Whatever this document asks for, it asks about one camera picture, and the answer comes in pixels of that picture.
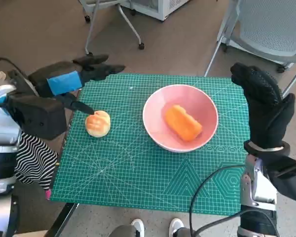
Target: floor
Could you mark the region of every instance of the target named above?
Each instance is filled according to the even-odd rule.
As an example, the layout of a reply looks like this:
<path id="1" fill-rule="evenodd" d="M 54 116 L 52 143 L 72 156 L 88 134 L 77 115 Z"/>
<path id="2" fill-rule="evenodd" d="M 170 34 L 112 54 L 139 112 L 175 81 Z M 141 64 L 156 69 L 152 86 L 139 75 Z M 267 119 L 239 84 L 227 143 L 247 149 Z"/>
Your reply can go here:
<path id="1" fill-rule="evenodd" d="M 127 72 L 201 76 L 215 47 L 227 4 L 227 0 L 192 0 L 163 23 L 140 14 L 130 16 L 145 42 L 144 51 L 137 49 L 136 38 L 117 16 L 93 39 L 90 51 L 108 53 L 109 62 L 125 64 Z M 83 55 L 86 33 L 87 26 L 76 0 L 0 0 L 0 56 L 11 58 L 28 73 L 59 60 Z M 209 76 L 230 76 L 229 68 L 235 62 L 269 71 L 282 88 L 296 73 L 296 67 L 293 67 L 282 75 L 276 74 L 275 64 L 231 48 L 228 53 L 219 51 Z M 285 141 L 290 143 L 291 157 L 296 159 L 296 112 Z M 60 146 L 61 138 L 58 138 L 53 148 L 59 150 Z M 22 205 L 21 232 L 48 229 L 63 205 L 44 200 L 42 190 L 36 185 L 17 185 L 16 193 Z M 296 237 L 296 202 L 279 195 L 278 203 L 279 232 L 282 236 Z M 141 218 L 146 236 L 166 237 L 174 217 L 180 217 L 188 224 L 185 213 L 81 205 L 62 236 L 105 237 L 118 225 Z M 194 228 L 219 218 L 194 215 Z M 233 220 L 208 230 L 203 236 L 222 233 L 236 236 L 238 225 L 239 220 Z"/>

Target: pink bowl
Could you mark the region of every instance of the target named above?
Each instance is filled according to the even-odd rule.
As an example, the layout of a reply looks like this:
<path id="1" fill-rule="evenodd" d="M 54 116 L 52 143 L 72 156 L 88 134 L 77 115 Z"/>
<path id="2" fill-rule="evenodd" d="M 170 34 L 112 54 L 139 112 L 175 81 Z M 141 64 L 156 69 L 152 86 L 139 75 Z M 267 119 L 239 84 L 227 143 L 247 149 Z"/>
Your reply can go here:
<path id="1" fill-rule="evenodd" d="M 165 111 L 172 105 L 182 106 L 203 126 L 203 131 L 191 142 L 183 141 L 164 121 Z M 157 90 L 146 101 L 144 126 L 150 137 L 171 152 L 190 152 L 204 146 L 214 136 L 218 112 L 212 99 L 190 85 L 169 85 Z"/>

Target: blue tape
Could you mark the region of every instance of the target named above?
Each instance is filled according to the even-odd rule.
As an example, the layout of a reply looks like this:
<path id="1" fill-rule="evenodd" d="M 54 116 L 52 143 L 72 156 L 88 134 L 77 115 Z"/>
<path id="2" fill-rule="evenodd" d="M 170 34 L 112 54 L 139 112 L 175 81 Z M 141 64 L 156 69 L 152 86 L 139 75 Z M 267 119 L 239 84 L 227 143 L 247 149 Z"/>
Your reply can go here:
<path id="1" fill-rule="evenodd" d="M 6 100 L 6 96 L 2 96 L 2 97 L 0 97 L 0 103 L 4 103 L 5 100 Z"/>
<path id="2" fill-rule="evenodd" d="M 64 94 L 82 87 L 77 71 L 49 78 L 47 82 L 53 95 Z"/>
<path id="3" fill-rule="evenodd" d="M 0 103 L 4 103 L 5 101 L 6 101 L 6 96 L 0 97 Z M 2 108 L 2 109 L 7 115 L 10 115 L 6 109 L 4 109 L 4 108 Z"/>

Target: bun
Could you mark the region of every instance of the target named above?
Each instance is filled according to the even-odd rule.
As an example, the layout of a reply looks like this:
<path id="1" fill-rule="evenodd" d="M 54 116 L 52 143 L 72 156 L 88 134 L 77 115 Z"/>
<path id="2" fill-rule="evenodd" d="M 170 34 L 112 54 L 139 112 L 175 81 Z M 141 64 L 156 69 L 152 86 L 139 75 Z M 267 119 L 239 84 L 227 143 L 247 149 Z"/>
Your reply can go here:
<path id="1" fill-rule="evenodd" d="M 111 118 L 105 111 L 96 111 L 89 115 L 84 122 L 85 129 L 93 137 L 104 137 L 111 128 Z"/>

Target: chair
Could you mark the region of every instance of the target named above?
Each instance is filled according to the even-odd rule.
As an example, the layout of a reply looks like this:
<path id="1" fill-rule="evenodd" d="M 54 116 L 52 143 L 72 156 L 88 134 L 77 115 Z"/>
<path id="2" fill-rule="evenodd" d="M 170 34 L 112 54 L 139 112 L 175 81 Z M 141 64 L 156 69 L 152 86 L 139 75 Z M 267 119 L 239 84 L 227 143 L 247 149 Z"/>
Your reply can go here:
<path id="1" fill-rule="evenodd" d="M 296 64 L 296 0 L 230 0 L 205 77 L 223 43 L 280 63 L 284 72 Z M 283 96 L 295 82 L 296 75 Z"/>
<path id="2" fill-rule="evenodd" d="M 139 44 L 138 48 L 140 50 L 145 48 L 145 45 L 142 42 L 139 34 L 137 33 L 137 31 L 135 30 L 133 25 L 130 23 L 130 21 L 128 20 L 127 16 L 124 14 L 124 12 L 123 12 L 123 10 L 122 10 L 122 8 L 120 6 L 120 4 L 122 2 L 125 2 L 125 1 L 129 1 L 131 3 L 130 0 L 78 0 L 78 1 L 81 3 L 81 5 L 83 7 L 85 21 L 87 23 L 91 22 L 89 34 L 88 34 L 87 41 L 86 41 L 85 47 L 84 47 L 86 54 L 88 54 L 88 55 L 92 54 L 91 52 L 89 52 L 88 46 L 89 46 L 89 43 L 90 43 L 93 27 L 94 27 L 94 24 L 95 24 L 95 18 L 96 18 L 96 14 L 97 14 L 98 10 L 106 8 L 106 7 L 110 7 L 110 6 L 113 6 L 113 5 L 117 6 L 117 9 L 118 9 L 119 13 L 122 15 L 122 17 L 127 22 L 129 27 L 135 33 L 135 35 L 136 35 L 136 37 L 138 39 L 138 44 Z"/>

